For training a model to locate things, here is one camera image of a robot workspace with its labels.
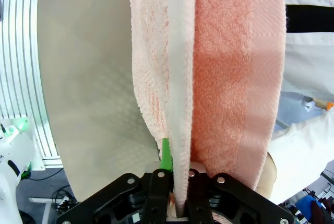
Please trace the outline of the blue cloth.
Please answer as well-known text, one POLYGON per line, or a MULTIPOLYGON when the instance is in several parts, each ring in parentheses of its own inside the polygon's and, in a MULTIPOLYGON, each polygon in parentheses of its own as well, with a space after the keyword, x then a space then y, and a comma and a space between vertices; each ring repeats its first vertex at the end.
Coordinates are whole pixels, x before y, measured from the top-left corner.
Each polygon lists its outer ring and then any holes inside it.
POLYGON ((321 203, 310 195, 302 197, 295 204, 296 208, 308 221, 312 218, 312 202, 315 202, 318 207, 322 207, 321 203))

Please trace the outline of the white power strip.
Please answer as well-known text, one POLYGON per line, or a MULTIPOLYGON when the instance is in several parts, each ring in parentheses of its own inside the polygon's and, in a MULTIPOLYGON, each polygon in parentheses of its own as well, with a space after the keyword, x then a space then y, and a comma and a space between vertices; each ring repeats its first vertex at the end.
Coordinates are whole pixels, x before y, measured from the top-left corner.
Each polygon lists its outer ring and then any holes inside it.
POLYGON ((76 199, 74 197, 68 196, 68 195, 56 200, 56 205, 57 206, 64 205, 64 206, 72 207, 76 204, 77 204, 76 199))

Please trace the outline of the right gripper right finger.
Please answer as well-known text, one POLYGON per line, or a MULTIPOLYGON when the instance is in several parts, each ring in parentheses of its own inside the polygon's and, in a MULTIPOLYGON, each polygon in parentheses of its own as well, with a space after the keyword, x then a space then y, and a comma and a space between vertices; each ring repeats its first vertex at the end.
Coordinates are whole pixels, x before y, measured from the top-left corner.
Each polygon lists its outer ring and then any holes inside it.
POLYGON ((190 224, 295 224, 294 216, 227 173, 190 168, 186 211, 190 224))

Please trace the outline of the aluminium profile frame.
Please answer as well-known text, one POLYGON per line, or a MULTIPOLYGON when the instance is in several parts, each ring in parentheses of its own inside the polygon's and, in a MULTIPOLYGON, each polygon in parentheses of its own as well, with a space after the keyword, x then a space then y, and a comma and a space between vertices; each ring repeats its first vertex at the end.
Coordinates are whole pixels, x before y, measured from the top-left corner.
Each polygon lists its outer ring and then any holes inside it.
POLYGON ((31 134, 33 169, 60 168, 41 84, 38 0, 0 0, 0 119, 31 134))

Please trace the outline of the white metal table foot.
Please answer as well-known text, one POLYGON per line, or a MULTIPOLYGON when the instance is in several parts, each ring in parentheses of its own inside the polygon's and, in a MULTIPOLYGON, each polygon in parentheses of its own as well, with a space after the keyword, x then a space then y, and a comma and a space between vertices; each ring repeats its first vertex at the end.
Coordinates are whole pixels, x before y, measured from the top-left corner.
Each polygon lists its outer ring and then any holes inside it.
POLYGON ((45 205, 42 224, 48 224, 53 200, 51 198, 29 197, 29 201, 32 203, 40 203, 45 205))

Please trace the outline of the person's left hand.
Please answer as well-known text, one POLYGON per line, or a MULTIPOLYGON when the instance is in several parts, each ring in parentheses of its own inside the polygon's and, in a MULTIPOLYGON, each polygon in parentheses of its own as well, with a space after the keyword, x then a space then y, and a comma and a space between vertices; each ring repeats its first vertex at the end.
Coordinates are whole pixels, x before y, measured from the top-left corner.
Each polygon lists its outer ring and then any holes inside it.
POLYGON ((277 178, 277 168, 269 153, 267 153, 255 191, 266 199, 270 199, 277 178))

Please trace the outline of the person in white shirt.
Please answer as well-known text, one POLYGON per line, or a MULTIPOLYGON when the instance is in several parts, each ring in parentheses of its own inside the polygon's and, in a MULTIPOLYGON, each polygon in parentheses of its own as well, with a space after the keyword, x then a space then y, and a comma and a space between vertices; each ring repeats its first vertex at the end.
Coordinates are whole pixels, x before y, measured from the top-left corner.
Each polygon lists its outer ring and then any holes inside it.
POLYGON ((285 0, 282 91, 334 103, 334 0, 285 0))

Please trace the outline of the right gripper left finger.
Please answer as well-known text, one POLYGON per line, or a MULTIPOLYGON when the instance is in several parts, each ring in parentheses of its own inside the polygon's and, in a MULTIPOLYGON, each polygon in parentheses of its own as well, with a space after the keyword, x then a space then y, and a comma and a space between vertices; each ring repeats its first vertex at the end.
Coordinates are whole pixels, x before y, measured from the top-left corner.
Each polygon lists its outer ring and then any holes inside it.
POLYGON ((139 178, 126 173, 59 216, 56 224, 165 224, 173 179, 170 143, 157 167, 139 178))

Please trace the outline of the pink terry towel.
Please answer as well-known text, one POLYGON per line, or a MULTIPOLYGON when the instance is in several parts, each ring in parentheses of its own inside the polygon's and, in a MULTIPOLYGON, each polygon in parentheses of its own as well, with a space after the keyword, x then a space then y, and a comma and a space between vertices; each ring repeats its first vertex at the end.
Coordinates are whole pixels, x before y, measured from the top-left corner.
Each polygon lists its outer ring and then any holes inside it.
POLYGON ((168 139, 174 208, 186 214, 191 162, 251 193, 276 120, 284 0, 130 0, 134 93, 158 148, 168 139))

